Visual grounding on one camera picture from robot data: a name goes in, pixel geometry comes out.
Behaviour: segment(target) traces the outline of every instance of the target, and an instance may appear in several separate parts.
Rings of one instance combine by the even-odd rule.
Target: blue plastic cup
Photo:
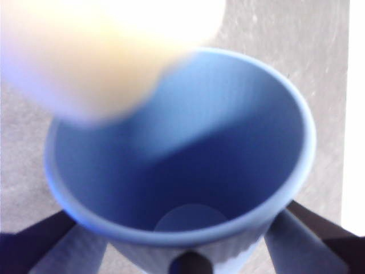
[[[62,207],[148,273],[193,251],[214,273],[242,267],[298,192],[315,151],[310,110],[281,74],[201,49],[127,119],[55,119],[46,174]]]

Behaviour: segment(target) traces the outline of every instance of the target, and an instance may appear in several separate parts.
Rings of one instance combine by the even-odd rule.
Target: blurry object
[[[2,77],[79,123],[130,112],[161,72],[213,37],[225,1],[2,2]]]
[[[365,236],[365,2],[350,3],[341,225]]]

